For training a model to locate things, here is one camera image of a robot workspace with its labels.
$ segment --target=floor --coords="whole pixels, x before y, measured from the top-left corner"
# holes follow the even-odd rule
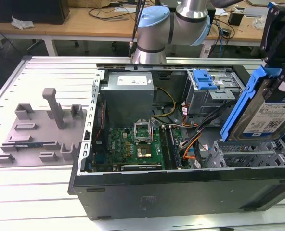
[[[22,55],[28,55],[27,48],[32,45],[31,40],[15,39],[13,41],[14,46],[22,53]],[[4,48],[0,50],[0,89],[11,75],[12,71],[16,68],[21,60],[21,56],[18,52],[9,44],[7,40],[2,41]],[[89,43],[89,54],[85,54],[83,48],[83,42],[79,42],[79,47],[75,47],[73,41],[56,41],[56,48],[60,56],[127,56],[128,46],[126,42],[117,42],[116,50],[112,50],[111,42],[88,42]],[[214,49],[214,52],[210,57],[219,57],[218,51],[219,46]],[[166,56],[171,57],[171,46],[166,47]],[[201,52],[201,46],[187,47],[178,46],[177,53],[174,57],[199,57]],[[258,58],[250,55],[251,49],[249,47],[237,47],[226,46],[222,58]],[[31,55],[33,56],[47,56],[45,44],[42,43],[32,50]]]

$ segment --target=motherboard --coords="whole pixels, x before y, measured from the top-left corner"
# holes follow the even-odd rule
[[[107,151],[94,154],[92,170],[118,172],[183,168],[179,149],[182,141],[179,128],[110,128]]]

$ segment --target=workbench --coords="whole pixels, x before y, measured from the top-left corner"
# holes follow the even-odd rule
[[[249,6],[241,2],[238,6]],[[121,13],[101,13],[99,16],[110,17]],[[70,14],[62,25],[35,23],[34,28],[17,29],[11,23],[0,23],[0,31],[9,39],[41,39],[44,40],[49,56],[58,56],[54,40],[81,40],[81,41],[111,41],[129,42],[131,40],[134,21],[127,15],[126,21],[108,22],[88,15],[86,8],[70,8]],[[220,20],[228,21],[229,16],[221,16]],[[229,41],[233,46],[260,46],[263,30],[256,30],[253,18],[243,18],[240,26],[233,26],[235,36]],[[218,29],[212,25],[207,36],[200,57],[207,58],[212,45],[218,38]]]
[[[253,59],[168,58],[169,64],[243,65],[251,74],[261,64]],[[49,109],[42,98],[45,87],[56,88],[56,99],[66,109],[89,105],[95,63],[130,63],[116,57],[33,57],[20,62],[0,90],[0,144],[16,114],[18,103]],[[77,196],[68,195],[71,165],[0,168],[0,230],[285,230],[285,199],[265,212],[208,214],[182,217],[90,221]]]

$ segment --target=hard drive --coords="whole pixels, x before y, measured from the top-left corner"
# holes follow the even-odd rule
[[[224,141],[273,141],[285,131],[285,97],[266,101],[264,92],[279,76],[280,68],[254,71],[221,130]]]

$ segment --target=metal table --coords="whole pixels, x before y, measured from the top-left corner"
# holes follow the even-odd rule
[[[113,57],[33,57],[23,60],[0,90],[0,143],[6,137],[18,103],[48,109],[41,92],[57,89],[63,108],[87,107],[95,63],[129,63]],[[252,73],[261,60],[168,58],[175,64],[240,64]],[[0,169],[0,230],[285,230],[285,199],[265,212],[208,214],[166,218],[89,221],[76,196],[67,194],[72,166]]]

